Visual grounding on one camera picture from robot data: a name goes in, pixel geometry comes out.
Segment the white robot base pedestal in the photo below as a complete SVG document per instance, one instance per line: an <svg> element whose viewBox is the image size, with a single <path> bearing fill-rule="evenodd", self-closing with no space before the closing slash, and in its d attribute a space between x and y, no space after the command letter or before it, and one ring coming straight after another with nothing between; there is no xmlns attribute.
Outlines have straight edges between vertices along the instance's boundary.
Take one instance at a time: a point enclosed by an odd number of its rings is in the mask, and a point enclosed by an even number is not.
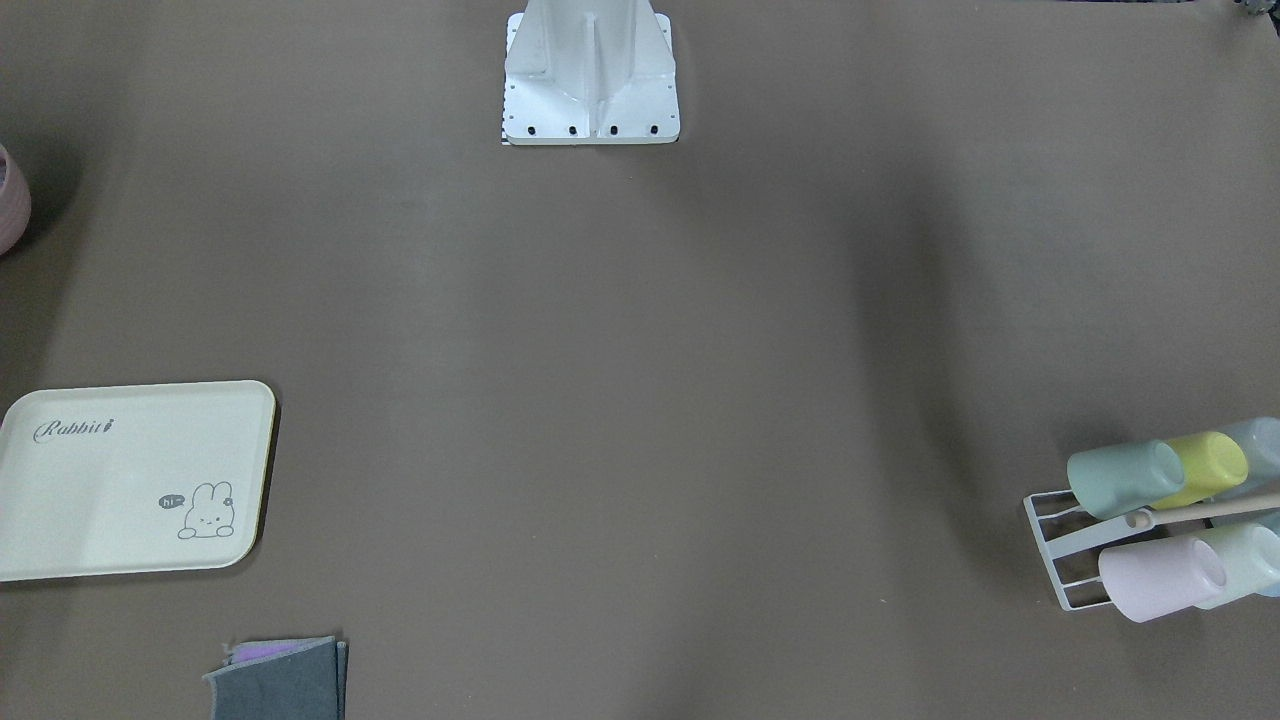
<svg viewBox="0 0 1280 720"><path fill-rule="evenodd" d="M675 143L673 26L649 1L530 1L506 22L511 146Z"/></svg>

